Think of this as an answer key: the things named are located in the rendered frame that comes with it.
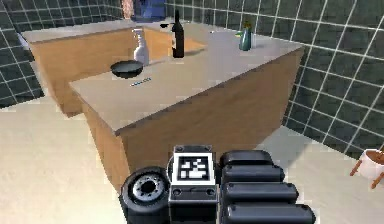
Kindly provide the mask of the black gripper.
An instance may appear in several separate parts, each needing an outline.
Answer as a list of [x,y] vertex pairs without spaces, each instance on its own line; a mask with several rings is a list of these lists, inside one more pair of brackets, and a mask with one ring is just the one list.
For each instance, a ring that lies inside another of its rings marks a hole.
[[132,173],[121,187],[119,202],[127,224],[169,224],[166,170],[150,166]]

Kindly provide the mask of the wooden kitchen counter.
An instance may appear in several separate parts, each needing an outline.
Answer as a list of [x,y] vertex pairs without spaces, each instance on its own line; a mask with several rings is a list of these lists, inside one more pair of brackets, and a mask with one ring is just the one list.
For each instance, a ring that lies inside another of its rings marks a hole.
[[133,56],[132,21],[22,34],[61,111],[85,115],[114,188],[142,167],[165,166],[176,145],[206,144],[216,154],[253,149],[279,128],[302,45],[255,35],[242,51],[233,31],[186,23],[186,53],[175,59],[168,30],[139,27],[150,63],[129,79],[111,66]]

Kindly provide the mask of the black frying pan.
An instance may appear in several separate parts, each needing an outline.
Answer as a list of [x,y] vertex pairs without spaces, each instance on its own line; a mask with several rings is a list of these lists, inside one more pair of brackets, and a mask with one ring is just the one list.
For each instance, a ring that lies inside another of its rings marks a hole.
[[110,66],[111,72],[120,78],[133,78],[143,70],[143,64],[136,60],[119,61]]

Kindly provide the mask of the white spray bottle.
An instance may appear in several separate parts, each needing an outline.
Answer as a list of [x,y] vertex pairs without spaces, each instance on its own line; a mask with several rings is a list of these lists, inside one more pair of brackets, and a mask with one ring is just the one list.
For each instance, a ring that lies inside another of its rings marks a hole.
[[144,38],[144,31],[142,28],[135,28],[132,32],[136,35],[138,41],[138,46],[134,50],[134,59],[147,66],[149,64],[149,51]]

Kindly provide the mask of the dark wine bottle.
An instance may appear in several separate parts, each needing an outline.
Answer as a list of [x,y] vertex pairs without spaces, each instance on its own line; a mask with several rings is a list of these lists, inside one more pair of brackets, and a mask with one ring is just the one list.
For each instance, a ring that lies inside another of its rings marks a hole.
[[175,11],[174,23],[171,29],[173,33],[172,39],[172,54],[174,58],[184,57],[184,29],[180,23],[179,11]]

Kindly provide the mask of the teal vase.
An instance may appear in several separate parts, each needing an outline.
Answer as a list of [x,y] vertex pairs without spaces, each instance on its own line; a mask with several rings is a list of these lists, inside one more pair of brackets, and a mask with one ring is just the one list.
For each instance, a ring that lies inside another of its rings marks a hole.
[[251,49],[251,24],[248,21],[244,22],[243,30],[241,32],[239,49],[242,51],[248,51]]

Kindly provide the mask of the blue window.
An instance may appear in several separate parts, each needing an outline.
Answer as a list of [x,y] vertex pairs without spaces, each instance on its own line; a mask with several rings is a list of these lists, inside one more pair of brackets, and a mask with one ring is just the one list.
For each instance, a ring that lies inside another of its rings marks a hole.
[[133,21],[157,22],[165,19],[165,0],[134,0],[133,6]]

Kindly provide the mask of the pink curtain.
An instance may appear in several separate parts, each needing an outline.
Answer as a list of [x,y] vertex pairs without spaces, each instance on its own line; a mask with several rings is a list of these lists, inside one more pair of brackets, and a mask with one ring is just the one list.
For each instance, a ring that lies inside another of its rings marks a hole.
[[134,13],[133,0],[121,0],[123,17],[129,19]]

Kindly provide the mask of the white plant pot wooden legs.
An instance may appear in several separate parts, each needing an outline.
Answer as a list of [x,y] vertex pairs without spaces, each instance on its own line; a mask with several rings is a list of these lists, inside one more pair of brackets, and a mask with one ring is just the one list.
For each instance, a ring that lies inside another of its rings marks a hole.
[[375,189],[384,178],[384,146],[380,149],[364,150],[352,168],[350,176],[356,173],[371,180],[371,188]]

